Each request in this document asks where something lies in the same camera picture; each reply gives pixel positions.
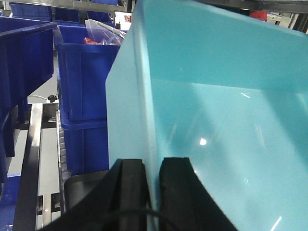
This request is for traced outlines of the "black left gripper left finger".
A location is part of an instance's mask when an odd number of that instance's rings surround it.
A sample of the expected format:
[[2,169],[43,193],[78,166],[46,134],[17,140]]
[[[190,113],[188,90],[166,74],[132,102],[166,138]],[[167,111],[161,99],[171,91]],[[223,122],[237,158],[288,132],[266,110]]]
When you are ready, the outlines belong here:
[[117,159],[83,200],[43,230],[145,231],[148,201],[142,160]]

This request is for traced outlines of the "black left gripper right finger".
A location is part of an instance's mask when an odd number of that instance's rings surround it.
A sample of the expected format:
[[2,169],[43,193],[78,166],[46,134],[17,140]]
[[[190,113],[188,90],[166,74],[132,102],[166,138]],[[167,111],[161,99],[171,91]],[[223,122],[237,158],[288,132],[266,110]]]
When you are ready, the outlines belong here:
[[164,158],[159,178],[159,211],[176,226],[173,228],[160,220],[161,230],[237,230],[200,182],[189,158]]

